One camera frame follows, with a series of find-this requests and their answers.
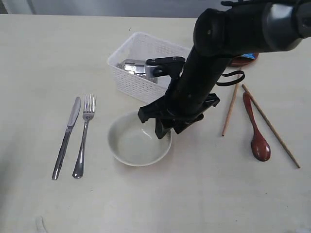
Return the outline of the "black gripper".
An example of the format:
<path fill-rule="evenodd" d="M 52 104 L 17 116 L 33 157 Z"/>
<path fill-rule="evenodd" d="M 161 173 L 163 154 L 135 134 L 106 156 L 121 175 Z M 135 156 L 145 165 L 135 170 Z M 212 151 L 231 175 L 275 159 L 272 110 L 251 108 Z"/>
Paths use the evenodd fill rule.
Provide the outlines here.
<path fill-rule="evenodd" d="M 177 134 L 204 118 L 203 112 L 219 101 L 210 92 L 220 77 L 220 59 L 202 56 L 192 48 L 183 68 L 164 96 L 140 107 L 141 122 L 155 118 L 155 134 L 162 139 L 171 128 Z"/>

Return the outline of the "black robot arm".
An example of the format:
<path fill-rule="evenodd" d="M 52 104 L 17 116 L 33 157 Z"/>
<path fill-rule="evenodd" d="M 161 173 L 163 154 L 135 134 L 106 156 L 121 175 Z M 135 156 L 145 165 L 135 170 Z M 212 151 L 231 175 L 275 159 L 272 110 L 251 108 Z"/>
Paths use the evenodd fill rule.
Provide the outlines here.
<path fill-rule="evenodd" d="M 155 133 L 163 138 L 174 130 L 181 133 L 216 106 L 214 86 L 232 60 L 248 53 L 290 51 L 311 35 L 311 3 L 308 0 L 222 1 L 226 11 L 206 9 L 197 19 L 193 47 L 187 58 L 148 59 L 156 76 L 170 76 L 165 94 L 138 111 L 141 122 L 153 118 Z"/>

